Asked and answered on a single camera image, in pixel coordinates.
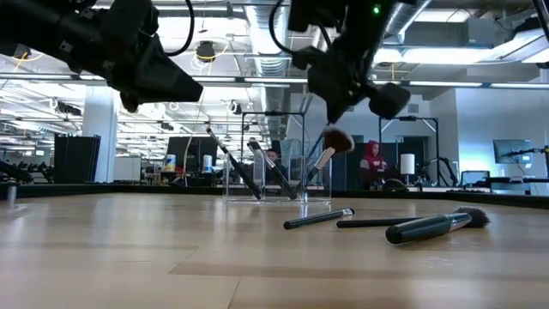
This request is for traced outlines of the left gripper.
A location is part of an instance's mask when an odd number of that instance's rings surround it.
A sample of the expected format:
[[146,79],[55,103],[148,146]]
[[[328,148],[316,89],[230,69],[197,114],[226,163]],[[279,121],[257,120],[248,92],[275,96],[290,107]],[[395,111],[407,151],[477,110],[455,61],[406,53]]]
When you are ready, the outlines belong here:
[[102,17],[100,34],[114,62],[109,85],[128,112],[144,103],[197,102],[202,96],[203,86],[166,55],[156,34],[158,14],[151,0],[114,0]]

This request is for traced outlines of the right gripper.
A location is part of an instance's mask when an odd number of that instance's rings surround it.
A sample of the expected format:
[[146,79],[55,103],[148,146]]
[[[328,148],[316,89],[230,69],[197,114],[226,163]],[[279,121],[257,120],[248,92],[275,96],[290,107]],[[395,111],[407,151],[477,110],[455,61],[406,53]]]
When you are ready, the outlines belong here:
[[331,51],[308,46],[293,53],[293,65],[307,71],[308,89],[325,101],[327,120],[335,124],[351,106],[368,99],[370,111],[381,118],[397,116],[411,99],[411,93],[387,82],[377,85],[355,74]]

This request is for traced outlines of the large-head black makeup brush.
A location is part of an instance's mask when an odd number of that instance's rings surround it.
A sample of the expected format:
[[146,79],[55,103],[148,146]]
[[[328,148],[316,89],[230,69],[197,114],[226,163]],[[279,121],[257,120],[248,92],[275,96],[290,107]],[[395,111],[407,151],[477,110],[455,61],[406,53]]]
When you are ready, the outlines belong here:
[[307,173],[306,177],[299,182],[296,187],[298,193],[304,193],[308,184],[317,176],[319,172],[329,163],[334,155],[346,154],[355,148],[354,140],[344,130],[334,126],[329,126],[323,130],[322,138],[324,141],[323,151],[313,168]]
[[478,208],[461,207],[449,214],[433,215],[390,226],[385,231],[392,245],[431,239],[460,228],[484,228],[491,222],[486,212]]

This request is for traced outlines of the black silver-ferrule makeup brush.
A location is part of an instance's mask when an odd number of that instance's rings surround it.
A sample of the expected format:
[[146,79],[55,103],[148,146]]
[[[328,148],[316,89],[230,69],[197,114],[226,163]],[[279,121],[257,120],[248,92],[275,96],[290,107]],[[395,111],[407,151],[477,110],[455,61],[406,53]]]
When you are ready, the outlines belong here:
[[293,220],[290,220],[290,221],[285,221],[283,223],[283,227],[286,230],[290,230],[290,229],[303,227],[303,226],[307,226],[307,225],[312,225],[312,224],[316,224],[316,223],[320,223],[320,222],[339,219],[339,218],[342,218],[344,216],[353,215],[354,213],[355,213],[355,210],[351,209],[351,208],[339,209],[339,210],[324,212],[324,213],[320,213],[320,214],[316,214],[316,215],[310,215],[310,216],[306,216],[306,217],[302,217],[302,218],[297,218],[297,219],[293,219]]
[[267,149],[263,149],[259,142],[254,138],[251,138],[248,141],[247,146],[255,155],[262,157],[266,168],[266,183],[277,184],[290,200],[295,200],[298,197],[296,191],[292,188],[284,174],[277,168],[277,166],[266,157],[265,151]]
[[232,167],[244,181],[248,189],[252,192],[253,196],[257,199],[261,199],[261,191],[259,187],[254,183],[252,178],[246,173],[240,163],[232,156],[231,152],[227,149],[225,144],[214,134],[210,127],[206,129],[206,132],[214,139],[221,151],[226,155],[226,158],[231,162]]

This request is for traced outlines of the thin black makeup brush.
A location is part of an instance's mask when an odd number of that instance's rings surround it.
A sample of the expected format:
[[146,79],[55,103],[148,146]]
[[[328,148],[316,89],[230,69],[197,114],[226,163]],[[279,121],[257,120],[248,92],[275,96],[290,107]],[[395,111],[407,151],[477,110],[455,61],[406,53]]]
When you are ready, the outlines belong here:
[[371,220],[343,220],[336,222],[338,228],[390,227],[401,223],[414,221],[414,218],[390,218]]

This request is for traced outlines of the person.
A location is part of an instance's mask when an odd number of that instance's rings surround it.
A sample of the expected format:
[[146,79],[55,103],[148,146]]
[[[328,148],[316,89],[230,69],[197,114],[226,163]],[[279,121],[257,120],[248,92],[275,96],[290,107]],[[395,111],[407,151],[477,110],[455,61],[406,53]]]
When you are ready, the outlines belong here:
[[363,187],[366,190],[382,184],[383,175],[388,168],[388,164],[381,154],[378,142],[370,140],[365,145],[365,152],[360,161],[359,168]]
[[277,168],[282,172],[282,173],[286,173],[287,170],[284,166],[281,165],[281,162],[280,162],[280,156],[279,154],[273,149],[273,148],[269,148],[265,151],[265,154],[266,154],[266,157],[272,162],[274,163]]

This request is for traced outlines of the clear acrylic organizer container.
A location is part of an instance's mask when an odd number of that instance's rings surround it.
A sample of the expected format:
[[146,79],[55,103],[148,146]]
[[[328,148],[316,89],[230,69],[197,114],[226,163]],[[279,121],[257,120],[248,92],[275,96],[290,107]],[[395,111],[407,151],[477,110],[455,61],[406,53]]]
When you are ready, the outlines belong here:
[[279,155],[275,162],[282,176],[297,197],[291,199],[288,193],[275,181],[275,176],[267,166],[267,159],[259,154],[248,154],[244,161],[237,159],[245,174],[252,180],[260,191],[257,199],[252,190],[238,174],[230,160],[225,160],[221,171],[222,196],[228,202],[244,203],[329,203],[331,200],[331,161],[329,161],[307,186],[299,189],[299,183],[305,182],[308,173],[313,169],[315,161],[307,160],[303,156]]

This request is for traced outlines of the white background lamp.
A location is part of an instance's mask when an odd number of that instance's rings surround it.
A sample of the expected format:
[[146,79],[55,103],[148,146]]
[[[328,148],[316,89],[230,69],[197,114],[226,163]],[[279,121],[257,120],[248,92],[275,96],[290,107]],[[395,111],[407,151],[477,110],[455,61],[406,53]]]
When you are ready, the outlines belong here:
[[415,174],[415,154],[401,154],[400,173],[405,185],[410,185],[411,178]]

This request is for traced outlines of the black partition panel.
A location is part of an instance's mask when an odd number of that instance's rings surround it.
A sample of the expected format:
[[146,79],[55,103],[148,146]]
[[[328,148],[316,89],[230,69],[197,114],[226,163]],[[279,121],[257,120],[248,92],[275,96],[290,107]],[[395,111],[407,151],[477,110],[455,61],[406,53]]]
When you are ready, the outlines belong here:
[[95,181],[100,136],[54,136],[54,183],[87,184]]

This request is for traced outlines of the background wall monitor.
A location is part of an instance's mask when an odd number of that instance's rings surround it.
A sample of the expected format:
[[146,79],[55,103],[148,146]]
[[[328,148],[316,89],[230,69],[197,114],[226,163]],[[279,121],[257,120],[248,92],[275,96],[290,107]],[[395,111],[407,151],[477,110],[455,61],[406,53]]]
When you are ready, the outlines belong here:
[[529,164],[532,162],[532,143],[526,139],[493,140],[494,160],[497,164]]

